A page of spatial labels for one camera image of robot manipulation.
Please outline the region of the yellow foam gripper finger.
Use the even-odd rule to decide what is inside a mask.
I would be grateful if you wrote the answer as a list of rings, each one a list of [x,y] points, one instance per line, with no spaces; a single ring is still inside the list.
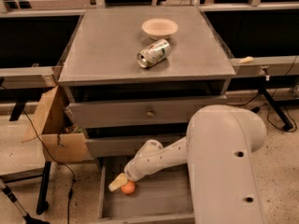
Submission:
[[[120,173],[108,186],[110,191],[115,191],[128,182],[128,177],[125,173]]]

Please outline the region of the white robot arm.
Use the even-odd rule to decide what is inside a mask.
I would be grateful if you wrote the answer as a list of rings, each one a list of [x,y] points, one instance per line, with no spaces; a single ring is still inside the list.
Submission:
[[[251,153],[265,139],[266,127],[257,114],[208,105],[192,116],[186,136],[175,143],[164,147],[157,140],[146,141],[109,189],[186,164],[195,224],[264,224]]]

